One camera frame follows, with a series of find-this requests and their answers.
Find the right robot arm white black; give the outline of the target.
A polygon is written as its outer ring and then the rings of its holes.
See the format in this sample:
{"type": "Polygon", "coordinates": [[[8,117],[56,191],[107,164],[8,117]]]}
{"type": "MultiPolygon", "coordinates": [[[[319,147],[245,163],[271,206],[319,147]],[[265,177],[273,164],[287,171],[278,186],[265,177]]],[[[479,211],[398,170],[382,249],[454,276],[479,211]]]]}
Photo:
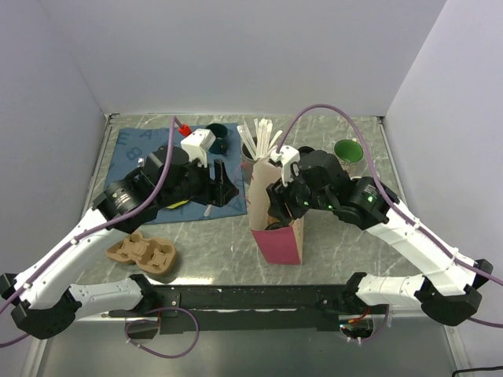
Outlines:
{"type": "Polygon", "coordinates": [[[387,186],[371,177],[351,178],[332,154],[310,147],[284,146],[270,163],[281,176],[266,188],[268,213],[289,225],[309,210],[325,210],[347,224],[393,247],[416,268],[415,276],[354,273],[339,304],[352,313],[368,306],[421,309],[440,324],[457,326],[478,311],[479,288],[493,266],[472,260],[441,240],[430,240],[426,228],[387,186]]]}

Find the black plastic cup lid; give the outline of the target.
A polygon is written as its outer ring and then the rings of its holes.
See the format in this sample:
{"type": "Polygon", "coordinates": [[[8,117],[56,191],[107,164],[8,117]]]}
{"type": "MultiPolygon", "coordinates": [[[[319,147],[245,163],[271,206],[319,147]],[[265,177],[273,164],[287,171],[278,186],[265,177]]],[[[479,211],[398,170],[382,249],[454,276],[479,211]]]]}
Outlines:
{"type": "Polygon", "coordinates": [[[268,226],[266,227],[266,231],[278,230],[278,229],[282,229],[284,227],[285,227],[285,224],[283,224],[281,221],[275,221],[275,222],[268,224],[268,226]]]}

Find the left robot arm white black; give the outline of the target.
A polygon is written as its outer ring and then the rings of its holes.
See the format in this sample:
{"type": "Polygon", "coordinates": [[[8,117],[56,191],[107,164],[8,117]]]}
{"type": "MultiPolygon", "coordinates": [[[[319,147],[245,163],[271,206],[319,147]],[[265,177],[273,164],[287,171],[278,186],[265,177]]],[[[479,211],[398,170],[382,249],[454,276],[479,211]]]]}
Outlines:
{"type": "Polygon", "coordinates": [[[239,190],[217,159],[206,167],[178,147],[161,147],[142,166],[114,181],[94,200],[78,225],[47,255],[22,273],[1,276],[1,296],[12,305],[18,329],[49,339],[75,320],[114,310],[150,314],[156,291],[132,275],[110,284],[77,285],[102,252],[181,201],[223,207],[239,190]]]}

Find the pink paper gift bag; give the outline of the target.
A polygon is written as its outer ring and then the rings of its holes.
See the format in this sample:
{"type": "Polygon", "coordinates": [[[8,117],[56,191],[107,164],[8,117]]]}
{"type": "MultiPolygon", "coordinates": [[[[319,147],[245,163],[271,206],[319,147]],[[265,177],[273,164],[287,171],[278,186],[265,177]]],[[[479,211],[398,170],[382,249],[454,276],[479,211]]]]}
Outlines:
{"type": "Polygon", "coordinates": [[[304,219],[290,221],[284,228],[266,231],[268,224],[280,221],[268,215],[270,201],[266,187],[281,179],[281,171],[266,160],[250,163],[243,158],[238,169],[243,174],[233,183],[240,188],[239,197],[245,201],[248,227],[258,249],[269,264],[300,265],[303,263],[304,219]]]}

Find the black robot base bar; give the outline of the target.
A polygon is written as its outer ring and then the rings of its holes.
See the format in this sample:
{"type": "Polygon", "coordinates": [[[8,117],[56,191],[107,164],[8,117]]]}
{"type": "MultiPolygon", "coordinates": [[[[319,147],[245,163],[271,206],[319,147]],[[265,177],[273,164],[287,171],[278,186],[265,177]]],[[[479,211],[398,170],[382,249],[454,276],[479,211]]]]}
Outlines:
{"type": "Polygon", "coordinates": [[[186,309],[195,316],[201,331],[338,331],[341,316],[385,312],[385,306],[370,308],[339,284],[156,285],[154,290],[154,309],[186,309]]]}

